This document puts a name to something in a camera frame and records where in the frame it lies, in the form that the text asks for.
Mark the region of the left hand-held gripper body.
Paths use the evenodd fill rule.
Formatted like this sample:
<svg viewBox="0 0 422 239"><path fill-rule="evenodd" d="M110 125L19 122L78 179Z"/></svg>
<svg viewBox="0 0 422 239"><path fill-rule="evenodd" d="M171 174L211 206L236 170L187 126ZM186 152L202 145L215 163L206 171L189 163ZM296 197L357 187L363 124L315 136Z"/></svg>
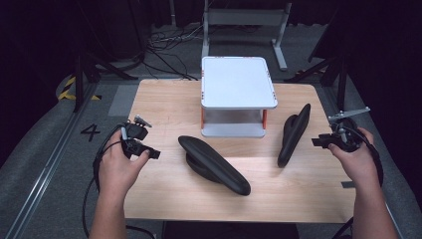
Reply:
<svg viewBox="0 0 422 239"><path fill-rule="evenodd" d="M133 121L129 120L120 128L121 147L127 158L133 155L140 156L146 150L153 156L153 149L142 143L148 135L148 127L150 124L140 115L136 115Z"/></svg>

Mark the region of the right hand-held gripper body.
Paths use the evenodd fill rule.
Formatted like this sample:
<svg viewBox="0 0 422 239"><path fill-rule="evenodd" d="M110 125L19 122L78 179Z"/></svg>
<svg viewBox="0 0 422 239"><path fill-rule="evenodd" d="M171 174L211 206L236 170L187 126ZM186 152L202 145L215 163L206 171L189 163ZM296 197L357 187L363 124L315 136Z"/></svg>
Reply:
<svg viewBox="0 0 422 239"><path fill-rule="evenodd" d="M334 116L329 116L328 122L332 135L339 139L336 143L343 151L353 152L360 148L363 142L367 142L366 136L358 129L352 117L368 113L369 107L360 110L340 111Z"/></svg>

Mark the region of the small black shoe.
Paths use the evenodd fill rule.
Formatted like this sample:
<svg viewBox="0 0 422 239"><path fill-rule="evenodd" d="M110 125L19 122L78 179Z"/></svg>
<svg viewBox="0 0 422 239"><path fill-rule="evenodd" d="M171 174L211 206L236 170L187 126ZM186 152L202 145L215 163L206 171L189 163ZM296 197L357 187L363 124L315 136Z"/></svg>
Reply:
<svg viewBox="0 0 422 239"><path fill-rule="evenodd" d="M311 105L306 104L297 115L287 118L283 128L282 148L278 155L278 167L285 167L290 161L296 146L308 127Z"/></svg>

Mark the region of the large black shoe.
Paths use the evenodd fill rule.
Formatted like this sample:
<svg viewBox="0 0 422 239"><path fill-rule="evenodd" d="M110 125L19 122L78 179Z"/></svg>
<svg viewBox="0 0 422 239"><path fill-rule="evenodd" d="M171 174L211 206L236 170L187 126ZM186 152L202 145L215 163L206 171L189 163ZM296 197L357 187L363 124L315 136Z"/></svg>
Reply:
<svg viewBox="0 0 422 239"><path fill-rule="evenodd" d="M186 151L186 162L200 176L225 185L233 192L247 196L251 193L248 180L211 145L197 137L182 135L179 144Z"/></svg>

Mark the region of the white two-tier shoe rack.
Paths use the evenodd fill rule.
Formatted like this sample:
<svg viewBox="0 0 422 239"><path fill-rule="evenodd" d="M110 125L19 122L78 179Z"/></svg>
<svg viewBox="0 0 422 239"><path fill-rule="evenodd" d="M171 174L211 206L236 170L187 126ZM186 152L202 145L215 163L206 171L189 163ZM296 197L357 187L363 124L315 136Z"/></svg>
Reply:
<svg viewBox="0 0 422 239"><path fill-rule="evenodd" d="M201 133L263 137L267 112L278 105L266 60L204 57L201 67Z"/></svg>

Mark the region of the person's right hand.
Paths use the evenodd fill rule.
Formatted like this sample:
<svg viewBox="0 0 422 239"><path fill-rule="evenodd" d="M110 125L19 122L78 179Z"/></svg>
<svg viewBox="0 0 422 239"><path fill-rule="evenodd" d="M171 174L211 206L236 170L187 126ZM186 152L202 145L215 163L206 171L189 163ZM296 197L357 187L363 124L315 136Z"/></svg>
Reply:
<svg viewBox="0 0 422 239"><path fill-rule="evenodd" d="M365 142L353 152L343 151L333 143L328 146L328 149L339 160L357 190L380 188L371 150Z"/></svg>

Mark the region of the person's left hand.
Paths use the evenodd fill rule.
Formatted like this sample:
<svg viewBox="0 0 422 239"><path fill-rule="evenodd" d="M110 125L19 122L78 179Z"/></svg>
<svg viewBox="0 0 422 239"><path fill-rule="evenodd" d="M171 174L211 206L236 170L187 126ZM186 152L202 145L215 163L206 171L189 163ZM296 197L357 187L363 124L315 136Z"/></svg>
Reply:
<svg viewBox="0 0 422 239"><path fill-rule="evenodd" d="M121 132L115 132L106 143L99 171L100 197L124 199L149 160L149 150L135 160L128 159L121 148Z"/></svg>

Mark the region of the black tripod stand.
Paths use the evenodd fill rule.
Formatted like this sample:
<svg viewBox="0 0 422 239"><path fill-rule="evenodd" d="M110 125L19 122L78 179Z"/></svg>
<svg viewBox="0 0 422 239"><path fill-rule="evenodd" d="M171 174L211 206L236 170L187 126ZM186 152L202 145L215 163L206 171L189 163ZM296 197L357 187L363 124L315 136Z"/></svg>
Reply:
<svg viewBox="0 0 422 239"><path fill-rule="evenodd" d="M302 73L295 75L294 77L285 80L285 83L298 83L301 80L309 77L319 70L324 69L324 73L320 78L319 82L324 87L330 87L335 81L337 81L336 91L336 107L339 110L344 109L344 98L346 89L347 79L347 55L340 54L335 57L325 59L316 65L304 70Z"/></svg>
<svg viewBox="0 0 422 239"><path fill-rule="evenodd" d="M74 107L74 112L77 113L85 101L84 94L84 77L87 77L88 82L98 83L101 79L100 70L97 68L97 65L104 67L106 70L110 71L112 74L115 74L125 80L135 80L134 76L131 76L119 68L113 66L112 64L102 60L101 58L85 52L80 51L76 54L75 57L75 84L76 84L76 102Z"/></svg>

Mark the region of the yellow and black floor tape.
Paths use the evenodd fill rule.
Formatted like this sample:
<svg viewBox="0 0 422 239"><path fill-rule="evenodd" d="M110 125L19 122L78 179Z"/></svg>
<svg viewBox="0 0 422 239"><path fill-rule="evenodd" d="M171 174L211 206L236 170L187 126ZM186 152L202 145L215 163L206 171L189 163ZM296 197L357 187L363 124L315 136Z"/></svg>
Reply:
<svg viewBox="0 0 422 239"><path fill-rule="evenodd" d="M70 89L72 85L76 82L76 77L72 76L68 80L66 80L66 83L61 90L61 92L58 94L59 100L72 100L75 101L77 99L75 94L70 93Z"/></svg>

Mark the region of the person's dark clothing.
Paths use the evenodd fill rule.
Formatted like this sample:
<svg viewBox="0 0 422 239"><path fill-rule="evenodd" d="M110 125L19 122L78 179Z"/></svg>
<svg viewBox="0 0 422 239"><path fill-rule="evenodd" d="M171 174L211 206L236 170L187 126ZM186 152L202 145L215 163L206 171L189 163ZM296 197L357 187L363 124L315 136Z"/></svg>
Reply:
<svg viewBox="0 0 422 239"><path fill-rule="evenodd" d="M166 222L162 239L300 239L295 224Z"/></svg>

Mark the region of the grey metal stand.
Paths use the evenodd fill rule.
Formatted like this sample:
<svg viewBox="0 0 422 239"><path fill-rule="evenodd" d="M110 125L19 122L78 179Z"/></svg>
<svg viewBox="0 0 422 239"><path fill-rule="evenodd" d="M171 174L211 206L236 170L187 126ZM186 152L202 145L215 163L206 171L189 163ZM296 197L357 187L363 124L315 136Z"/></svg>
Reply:
<svg viewBox="0 0 422 239"><path fill-rule="evenodd" d="M201 57L207 57L210 51L209 26L210 25L251 25L251 26L277 26L279 33L271 41L279 69L286 71L287 62L282 50L282 40L289 20L292 3L287 2L285 7L276 10L266 9L215 9L211 8L209 0L204 0L202 18L203 43Z"/></svg>

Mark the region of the metal floor rail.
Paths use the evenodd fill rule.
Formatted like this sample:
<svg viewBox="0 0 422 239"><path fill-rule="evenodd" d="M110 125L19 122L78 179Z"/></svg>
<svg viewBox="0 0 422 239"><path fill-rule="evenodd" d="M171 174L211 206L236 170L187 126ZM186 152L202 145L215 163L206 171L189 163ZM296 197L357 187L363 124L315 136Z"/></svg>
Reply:
<svg viewBox="0 0 422 239"><path fill-rule="evenodd" d="M31 220L31 217L33 216L37 206L44 196L44 193L62 160L64 151L69 144L73 130L76 128L77 123L79 122L85 108L88 105L88 102L91 100L97 87L97 84L87 85L87 88L83 92L85 101L79 106L79 110L76 113L71 113L65 128L60 133L60 137L55 144L53 151L51 152L46 163L43 165L42 171L36 178L30 193L28 194L19 213L15 217L12 225L9 227L4 239L21 239L23 232Z"/></svg>

